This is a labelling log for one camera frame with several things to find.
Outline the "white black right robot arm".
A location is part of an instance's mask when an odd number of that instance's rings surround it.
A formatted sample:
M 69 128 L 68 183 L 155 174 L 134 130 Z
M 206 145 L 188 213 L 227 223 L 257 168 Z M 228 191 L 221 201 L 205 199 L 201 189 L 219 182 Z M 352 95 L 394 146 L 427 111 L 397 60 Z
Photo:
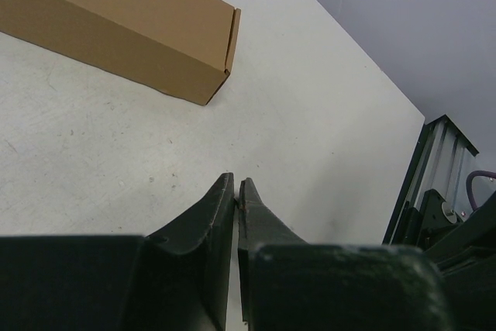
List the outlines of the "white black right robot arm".
M 443 221 L 442 201 L 427 191 L 420 209 L 406 210 L 392 242 L 420 248 L 437 266 L 462 330 L 494 330 L 495 196 L 455 224 Z

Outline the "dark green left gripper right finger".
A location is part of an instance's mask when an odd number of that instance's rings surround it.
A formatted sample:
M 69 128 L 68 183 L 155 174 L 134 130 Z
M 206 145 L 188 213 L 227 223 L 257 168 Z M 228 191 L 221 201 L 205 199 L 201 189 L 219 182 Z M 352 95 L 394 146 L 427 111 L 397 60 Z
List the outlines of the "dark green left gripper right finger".
M 251 330 L 453 330 L 435 266 L 413 247 L 310 244 L 239 189 L 238 262 Z

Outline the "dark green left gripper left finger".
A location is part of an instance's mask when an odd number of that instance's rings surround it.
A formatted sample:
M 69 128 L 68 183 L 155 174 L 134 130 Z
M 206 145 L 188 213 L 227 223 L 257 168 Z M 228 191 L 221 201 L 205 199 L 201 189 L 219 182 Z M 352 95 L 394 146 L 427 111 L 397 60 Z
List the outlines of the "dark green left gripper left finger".
M 3 330 L 223 330 L 234 177 L 149 236 L 4 236 Z

